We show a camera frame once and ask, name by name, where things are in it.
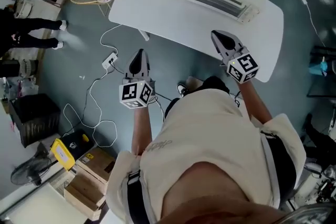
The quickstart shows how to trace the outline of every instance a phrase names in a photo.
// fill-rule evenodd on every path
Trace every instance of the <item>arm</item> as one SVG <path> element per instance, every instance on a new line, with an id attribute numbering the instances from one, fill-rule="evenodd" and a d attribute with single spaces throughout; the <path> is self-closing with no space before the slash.
<path id="1" fill-rule="evenodd" d="M 250 81 L 247 81 L 243 84 L 238 83 L 238 87 L 243 96 L 249 117 L 251 118 L 253 115 L 262 124 L 270 121 L 272 116 L 257 94 L 253 84 Z"/>
<path id="2" fill-rule="evenodd" d="M 132 153 L 134 155 L 142 155 L 151 142 L 152 130 L 148 108 L 135 109 Z"/>

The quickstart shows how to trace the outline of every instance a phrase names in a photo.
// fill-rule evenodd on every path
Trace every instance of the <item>black strap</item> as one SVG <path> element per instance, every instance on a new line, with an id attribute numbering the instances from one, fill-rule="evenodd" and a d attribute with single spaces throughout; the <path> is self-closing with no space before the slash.
<path id="1" fill-rule="evenodd" d="M 127 183 L 127 199 L 131 219 L 134 224 L 150 224 L 142 197 L 140 170 L 130 174 Z"/>
<path id="2" fill-rule="evenodd" d="M 274 134 L 262 133 L 265 135 L 272 151 L 279 183 L 280 204 L 282 204 L 294 190 L 296 182 L 295 166 L 282 140 Z"/>

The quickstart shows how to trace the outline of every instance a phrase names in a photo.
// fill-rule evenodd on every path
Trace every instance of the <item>white shirt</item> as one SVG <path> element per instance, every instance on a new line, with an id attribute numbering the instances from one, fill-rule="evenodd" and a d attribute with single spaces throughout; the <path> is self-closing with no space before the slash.
<path id="1" fill-rule="evenodd" d="M 271 205 L 272 191 L 260 131 L 278 135 L 297 172 L 302 173 L 306 153 L 286 115 L 276 116 L 256 128 L 242 117 L 224 91 L 206 89 L 180 99 L 172 107 L 157 138 L 141 156 L 140 169 L 149 191 L 156 219 L 161 218 L 163 197 L 193 164 L 209 162 L 225 171 L 250 201 Z M 135 156 L 120 152 L 111 173 L 107 204 L 122 220 L 121 183 Z"/>

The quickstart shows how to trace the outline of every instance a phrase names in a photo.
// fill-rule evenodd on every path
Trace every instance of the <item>gray floor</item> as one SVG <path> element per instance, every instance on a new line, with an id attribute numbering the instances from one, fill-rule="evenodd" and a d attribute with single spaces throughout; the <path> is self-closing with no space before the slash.
<path id="1" fill-rule="evenodd" d="M 286 113 L 293 126 L 299 131 L 306 114 L 317 103 L 306 98 L 313 77 L 308 73 L 309 52 L 319 40 L 310 24 L 309 14 L 301 0 L 270 0 L 278 5 L 285 15 L 282 48 L 276 68 L 267 83 L 257 80 L 254 85 L 273 115 Z M 312 17 L 325 44 L 332 46 L 336 40 L 335 0 L 308 0 Z M 69 21 L 68 33 L 60 33 L 60 38 L 68 45 L 61 50 L 48 50 L 44 58 L 41 92 L 47 93 L 61 109 L 70 103 L 81 115 L 86 89 L 95 78 L 104 74 L 102 61 L 112 52 L 99 44 L 100 36 L 115 24 L 104 18 L 96 6 L 80 6 L 68 3 L 60 17 Z M 198 51 L 170 40 L 151 35 L 146 42 L 136 29 L 121 26 L 109 32 L 103 42 L 108 42 L 119 50 L 116 65 L 123 69 L 132 54 L 140 48 L 147 51 L 151 63 L 151 77 L 156 80 L 158 93 L 172 99 L 177 97 L 176 84 L 189 75 L 199 79 L 217 75 L 227 83 L 231 92 L 237 92 L 233 79 L 223 75 L 219 61 Z M 103 110 L 103 120 L 114 120 L 118 127 L 118 139 L 113 146 L 115 152 L 129 150 L 133 129 L 133 112 L 119 103 L 118 87 L 122 75 L 114 72 L 95 84 L 92 94 Z M 164 109 L 168 101 L 159 98 Z M 325 102 L 324 112 L 330 111 Z M 66 114 L 73 124 L 78 122 L 71 109 Z M 156 104 L 150 105 L 153 135 L 162 125 L 162 117 Z M 85 112 L 85 122 L 95 125 L 99 121 L 99 109 L 91 98 Z M 70 129 L 62 116 L 61 131 Z M 100 143 L 110 143 L 115 138 L 114 126 L 102 123 L 97 128 Z"/>

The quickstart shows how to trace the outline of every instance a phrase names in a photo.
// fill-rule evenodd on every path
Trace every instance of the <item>white table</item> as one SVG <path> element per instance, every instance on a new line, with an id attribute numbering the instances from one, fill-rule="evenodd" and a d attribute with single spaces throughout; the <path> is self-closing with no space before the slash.
<path id="1" fill-rule="evenodd" d="M 267 82 L 273 73 L 284 30 L 283 12 L 270 1 L 246 24 L 186 0 L 115 0 L 109 20 L 170 39 L 217 59 L 221 56 L 211 41 L 211 31 L 230 32 L 242 41 L 259 64 L 256 78 L 262 82 Z"/>

